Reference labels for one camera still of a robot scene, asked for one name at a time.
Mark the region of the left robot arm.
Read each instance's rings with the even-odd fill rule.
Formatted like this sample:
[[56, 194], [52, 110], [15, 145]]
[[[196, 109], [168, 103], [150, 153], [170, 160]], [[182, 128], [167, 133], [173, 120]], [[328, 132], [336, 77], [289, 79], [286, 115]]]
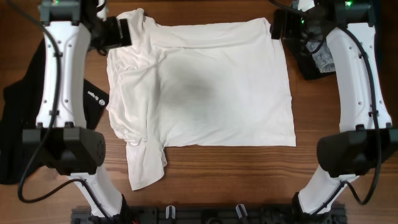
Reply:
[[130, 45], [126, 20], [107, 16], [105, 1], [42, 1], [38, 27], [44, 33], [45, 75], [35, 126], [23, 132], [33, 161], [74, 183], [90, 204], [76, 222], [124, 223], [131, 213], [104, 165], [104, 136], [88, 129], [83, 108], [87, 53]]

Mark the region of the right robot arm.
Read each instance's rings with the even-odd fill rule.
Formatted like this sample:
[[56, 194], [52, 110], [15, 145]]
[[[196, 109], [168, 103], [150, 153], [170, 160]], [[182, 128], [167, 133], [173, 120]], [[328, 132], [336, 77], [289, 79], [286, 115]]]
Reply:
[[397, 150], [397, 129], [382, 97], [375, 51], [377, 16], [372, 1], [299, 1], [278, 4], [273, 39], [284, 39], [305, 78], [317, 77], [314, 51], [328, 47], [340, 96], [340, 131], [317, 143], [318, 168], [292, 200], [300, 223], [320, 223], [344, 189], [374, 171], [367, 204], [377, 187], [381, 166]]

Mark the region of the white t-shirt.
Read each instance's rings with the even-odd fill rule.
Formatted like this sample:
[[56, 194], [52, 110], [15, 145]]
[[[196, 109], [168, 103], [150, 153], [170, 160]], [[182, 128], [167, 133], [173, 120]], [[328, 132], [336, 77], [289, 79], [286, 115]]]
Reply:
[[108, 53], [107, 109], [133, 190], [164, 176], [166, 147], [296, 145], [284, 48], [267, 19], [163, 26], [141, 8], [121, 18], [131, 45]]

